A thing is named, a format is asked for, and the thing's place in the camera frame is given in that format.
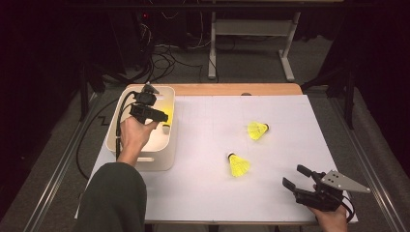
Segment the table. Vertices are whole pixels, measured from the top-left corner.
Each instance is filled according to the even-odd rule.
[[[313,181],[296,171],[297,164],[316,171],[336,170],[308,98],[298,85],[167,86],[177,95],[177,152],[169,170],[141,172],[148,191],[147,223],[316,223],[313,214],[295,203],[293,194],[281,185],[286,177],[300,189],[311,189]],[[243,93],[252,96],[239,96]],[[250,141],[244,129],[251,118],[270,125],[257,142]],[[228,152],[249,160],[249,173],[232,177]],[[115,156],[103,144],[92,175],[111,161]]]
[[[213,3],[232,2],[232,0],[212,0]],[[235,0],[235,2],[342,2],[343,0]],[[208,78],[217,77],[217,52],[215,42],[217,35],[237,35],[237,36],[280,36],[286,37],[284,49],[278,51],[287,81],[294,82],[295,76],[290,68],[288,53],[290,45],[298,26],[301,13],[296,12],[289,20],[243,20],[243,19],[217,19],[215,12],[212,12],[211,23],[211,49],[209,53]]]

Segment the hand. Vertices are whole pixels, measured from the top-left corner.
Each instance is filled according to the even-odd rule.
[[[346,209],[339,206],[334,212],[322,212],[308,207],[319,221],[324,232],[347,232]]]
[[[121,123],[121,144],[123,150],[117,161],[135,166],[142,148],[150,139],[151,131],[157,127],[158,123],[153,121],[143,125],[136,121],[134,117],[124,120]]]

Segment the dark sleeve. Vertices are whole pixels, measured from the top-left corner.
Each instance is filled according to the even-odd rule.
[[[147,189],[135,168],[107,163],[85,190],[73,231],[143,231]]]

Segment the white container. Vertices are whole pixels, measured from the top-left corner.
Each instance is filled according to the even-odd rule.
[[[117,103],[117,107],[112,117],[111,124],[108,129],[108,136],[105,142],[106,147],[115,156],[116,148],[116,128],[117,128],[117,118],[118,112],[120,110],[121,104],[125,96],[131,92],[135,91],[140,93],[144,85],[133,85],[127,88],[121,95],[120,100]],[[152,106],[152,108],[163,111],[168,115],[168,122],[161,122],[155,130],[152,131],[150,140],[142,149],[140,156],[138,157],[137,164],[135,168],[139,171],[164,171],[169,169],[175,158],[175,148],[177,139],[177,124],[178,120],[173,117],[174,115],[174,104],[175,104],[175,91],[169,86],[153,86],[160,93],[156,95],[157,101]],[[128,104],[135,102],[133,95],[130,95],[124,104],[126,107]],[[121,117],[121,122],[130,115],[130,106],[124,110]],[[162,128],[163,125],[169,125],[169,128]]]

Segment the black device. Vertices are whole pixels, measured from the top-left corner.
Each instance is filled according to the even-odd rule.
[[[138,122],[141,124],[145,124],[147,119],[152,119],[155,122],[166,122],[168,121],[168,115],[164,112],[152,108],[157,101],[157,97],[155,94],[159,94],[160,92],[156,90],[149,82],[144,85],[141,90],[141,93],[131,91],[126,94],[121,103],[121,107],[118,112],[117,118],[117,129],[116,129],[116,157],[120,156],[121,153],[121,117],[124,113],[124,105],[127,102],[127,99],[130,95],[133,95],[135,99],[134,103],[131,103],[131,110],[130,114],[133,116]]]
[[[343,195],[343,191],[370,192],[370,188],[360,185],[337,171],[330,171],[327,174],[325,172],[318,173],[300,164],[297,170],[305,176],[311,177],[316,186],[315,191],[299,189],[283,177],[282,184],[293,192],[296,202],[323,212],[333,212],[342,205],[349,212],[347,222],[353,218],[355,210],[351,202],[352,209],[343,202],[343,199],[350,201]]]

